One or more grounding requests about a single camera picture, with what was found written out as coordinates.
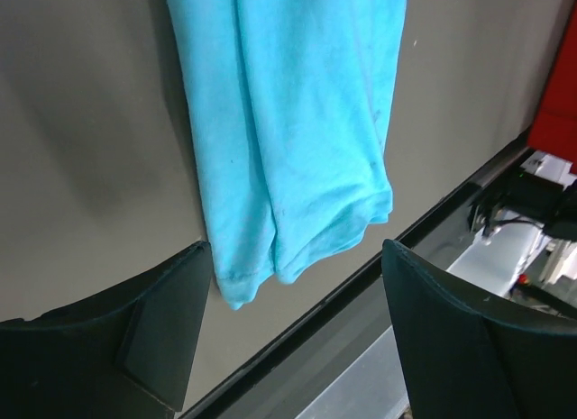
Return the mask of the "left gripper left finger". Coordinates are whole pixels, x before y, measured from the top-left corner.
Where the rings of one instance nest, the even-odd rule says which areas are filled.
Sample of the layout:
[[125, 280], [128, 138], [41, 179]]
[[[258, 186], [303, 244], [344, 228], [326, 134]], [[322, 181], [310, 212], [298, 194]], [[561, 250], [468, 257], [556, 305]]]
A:
[[2, 417], [173, 417], [211, 279], [211, 248], [199, 241], [76, 303], [2, 322]]

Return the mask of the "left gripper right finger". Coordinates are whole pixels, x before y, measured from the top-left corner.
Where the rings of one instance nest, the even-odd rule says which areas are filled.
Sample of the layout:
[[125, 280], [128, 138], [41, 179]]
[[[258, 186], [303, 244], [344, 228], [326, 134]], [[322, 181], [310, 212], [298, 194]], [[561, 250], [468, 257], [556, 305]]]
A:
[[386, 240], [381, 254], [415, 418], [574, 418], [576, 322], [518, 305]]

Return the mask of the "bright cyan t shirt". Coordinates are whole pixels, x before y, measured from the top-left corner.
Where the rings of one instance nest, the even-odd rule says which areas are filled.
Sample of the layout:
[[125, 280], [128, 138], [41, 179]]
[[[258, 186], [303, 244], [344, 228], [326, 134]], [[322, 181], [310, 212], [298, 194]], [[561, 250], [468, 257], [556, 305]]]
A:
[[215, 278], [233, 309], [385, 223], [408, 0], [167, 0]]

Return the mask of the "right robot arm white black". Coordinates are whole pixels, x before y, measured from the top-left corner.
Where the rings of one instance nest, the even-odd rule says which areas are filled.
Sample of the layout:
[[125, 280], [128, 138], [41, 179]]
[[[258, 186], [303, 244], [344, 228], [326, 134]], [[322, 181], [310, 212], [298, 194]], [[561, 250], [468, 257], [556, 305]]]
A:
[[570, 162], [526, 154], [468, 213], [469, 246], [451, 274], [547, 314], [576, 316], [576, 176]]

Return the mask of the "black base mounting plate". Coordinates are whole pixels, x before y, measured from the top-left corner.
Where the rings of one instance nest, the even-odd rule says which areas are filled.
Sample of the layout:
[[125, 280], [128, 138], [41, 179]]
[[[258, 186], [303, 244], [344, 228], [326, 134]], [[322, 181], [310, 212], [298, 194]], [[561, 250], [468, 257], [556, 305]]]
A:
[[[469, 246], [472, 200], [526, 154], [516, 138], [398, 237], [448, 269]], [[372, 257], [186, 412], [187, 418], [400, 418], [408, 396]]]

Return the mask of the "red plastic bin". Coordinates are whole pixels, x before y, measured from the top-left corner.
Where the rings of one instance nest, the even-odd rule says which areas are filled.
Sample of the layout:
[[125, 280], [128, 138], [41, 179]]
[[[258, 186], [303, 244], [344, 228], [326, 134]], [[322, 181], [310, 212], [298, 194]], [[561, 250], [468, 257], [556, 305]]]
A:
[[572, 163], [576, 172], [576, 7], [572, 9], [528, 145]]

